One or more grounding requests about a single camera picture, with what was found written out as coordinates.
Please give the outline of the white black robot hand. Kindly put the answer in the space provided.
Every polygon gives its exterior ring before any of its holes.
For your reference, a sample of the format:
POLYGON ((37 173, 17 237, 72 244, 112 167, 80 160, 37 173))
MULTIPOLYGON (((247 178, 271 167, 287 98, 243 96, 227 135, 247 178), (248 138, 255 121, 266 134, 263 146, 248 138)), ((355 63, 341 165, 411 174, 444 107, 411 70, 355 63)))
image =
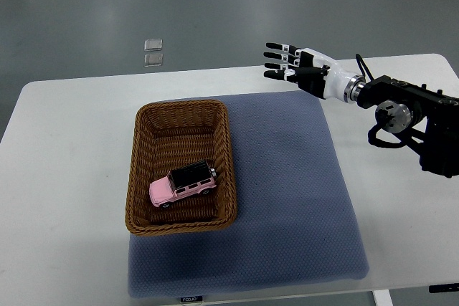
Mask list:
POLYGON ((343 102, 355 102, 364 86, 363 76, 345 70, 337 60, 313 49, 300 49, 293 45, 274 42, 268 42, 266 47, 285 53, 263 53, 266 58, 282 62, 265 63, 265 68, 285 70, 265 71, 266 78, 286 82, 296 82, 298 78, 297 84, 301 90, 321 99, 332 97, 343 102))

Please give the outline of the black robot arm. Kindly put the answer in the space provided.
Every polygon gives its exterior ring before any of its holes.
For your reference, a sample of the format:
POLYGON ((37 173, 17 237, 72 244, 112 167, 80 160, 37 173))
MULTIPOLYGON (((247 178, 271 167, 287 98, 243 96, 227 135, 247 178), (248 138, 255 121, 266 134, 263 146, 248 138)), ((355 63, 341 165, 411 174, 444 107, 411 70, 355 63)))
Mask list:
POLYGON ((375 78, 361 55, 359 73, 309 48, 268 42, 266 78, 293 83, 320 99, 335 98, 363 109, 374 107, 368 142, 378 148, 407 146, 423 171, 446 178, 458 175, 458 99, 383 75, 375 78))

